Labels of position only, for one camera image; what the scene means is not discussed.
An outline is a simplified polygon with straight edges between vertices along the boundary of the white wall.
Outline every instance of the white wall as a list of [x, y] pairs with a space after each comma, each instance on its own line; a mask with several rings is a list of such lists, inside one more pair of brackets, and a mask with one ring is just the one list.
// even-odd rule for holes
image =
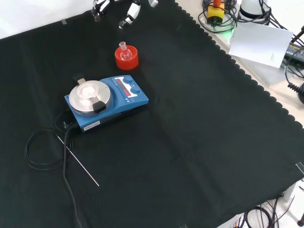
[[93, 0], [0, 0], [0, 39], [91, 10]]

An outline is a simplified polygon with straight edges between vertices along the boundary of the white paper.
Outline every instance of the white paper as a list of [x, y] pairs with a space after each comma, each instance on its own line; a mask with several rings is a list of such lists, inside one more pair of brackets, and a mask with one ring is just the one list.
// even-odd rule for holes
[[230, 55], [279, 68], [293, 32], [256, 23], [238, 23]]

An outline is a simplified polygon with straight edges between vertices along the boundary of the power cord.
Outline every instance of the power cord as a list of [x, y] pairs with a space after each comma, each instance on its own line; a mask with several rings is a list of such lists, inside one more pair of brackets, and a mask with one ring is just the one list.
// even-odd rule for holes
[[71, 132], [71, 130], [75, 129], [78, 127], [78, 124], [77, 123], [73, 123], [71, 124], [67, 131], [66, 131], [66, 134], [65, 134], [65, 139], [64, 139], [64, 148], [63, 148], [63, 171], [62, 171], [62, 176], [63, 176], [63, 180], [65, 182], [65, 185], [68, 189], [68, 192], [70, 194], [70, 197], [72, 199], [72, 202], [73, 202], [73, 206], [74, 206], [74, 213], [75, 213], [75, 217], [76, 217], [76, 221], [79, 225], [80, 228], [83, 228], [82, 224], [81, 224], [81, 221], [78, 217], [78, 209], [77, 209], [77, 202], [76, 202], [76, 199], [75, 199], [75, 196], [73, 194], [73, 191], [72, 191], [72, 188], [67, 180], [67, 176], [66, 176], [66, 170], [67, 170], [67, 142], [68, 142], [68, 137], [69, 137], [69, 134]]
[[296, 52], [294, 52], [294, 53], [290, 56], [290, 58], [288, 59], [288, 62], [287, 62], [287, 64], [286, 64], [286, 66], [285, 66], [285, 78], [286, 78], [286, 80], [287, 80], [287, 82], [288, 82], [288, 88], [291, 88], [292, 90], [294, 90], [294, 91], [296, 91], [297, 93], [302, 94], [302, 95], [304, 95], [304, 88], [300, 88], [300, 87], [294, 85], [293, 83], [291, 83], [291, 82], [288, 80], [287, 69], [291, 70], [291, 69], [289, 68], [291, 59], [292, 59], [297, 53], [299, 53], [300, 51], [303, 51], [303, 50], [304, 50], [304, 47], [302, 47], [301, 49], [299, 49], [299, 50], [297, 50]]
[[[25, 152], [24, 152], [24, 157], [25, 157], [25, 161], [27, 163], [27, 165], [35, 170], [39, 170], [39, 171], [50, 171], [50, 170], [55, 170], [58, 169], [60, 167], [63, 167], [63, 171], [62, 171], [62, 176], [63, 176], [63, 180], [64, 183], [67, 187], [68, 193], [71, 197], [71, 200], [73, 202], [73, 207], [74, 207], [74, 213], [75, 213], [75, 217], [76, 217], [76, 221], [79, 225], [79, 228], [83, 228], [83, 225], [78, 217], [78, 210], [77, 210], [77, 202], [75, 199], [75, 196], [73, 194], [72, 188], [68, 182], [67, 176], [66, 176], [66, 171], [67, 171], [67, 162], [70, 159], [70, 153], [67, 153], [67, 148], [69, 148], [70, 150], [73, 149], [73, 141], [69, 138], [69, 135], [71, 133], [71, 131], [75, 128], [78, 127], [77, 123], [72, 123], [68, 126], [66, 132], [64, 132], [63, 130], [61, 130], [58, 125], [57, 125], [57, 121], [58, 119], [64, 114], [61, 113], [59, 116], [56, 117], [55, 121], [54, 121], [54, 127], [44, 127], [41, 129], [36, 130], [28, 139], [27, 144], [25, 146]], [[38, 163], [38, 162], [34, 162], [29, 158], [29, 148], [30, 145], [33, 143], [33, 141], [36, 139], [36, 137], [38, 135], [40, 135], [43, 132], [48, 132], [48, 133], [53, 133], [57, 138], [59, 138], [61, 140], [61, 138], [59, 137], [59, 135], [64, 134], [64, 149], [63, 149], [63, 159], [60, 159], [58, 161], [55, 162], [48, 162], [48, 163]]]

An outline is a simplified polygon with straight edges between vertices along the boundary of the yellow device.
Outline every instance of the yellow device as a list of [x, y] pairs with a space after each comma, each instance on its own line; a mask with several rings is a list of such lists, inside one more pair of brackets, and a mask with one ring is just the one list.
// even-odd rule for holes
[[[219, 7], [224, 9], [225, 4], [221, 3]], [[208, 23], [222, 23], [224, 19], [224, 10], [208, 6], [208, 19]]]

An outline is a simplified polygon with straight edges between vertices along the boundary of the small glass vial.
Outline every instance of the small glass vial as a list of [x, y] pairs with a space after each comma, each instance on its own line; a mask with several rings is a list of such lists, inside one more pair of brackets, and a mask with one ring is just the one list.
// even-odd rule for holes
[[130, 60], [132, 58], [132, 51], [127, 48], [125, 42], [120, 42], [119, 46], [121, 48], [120, 58], [125, 61]]

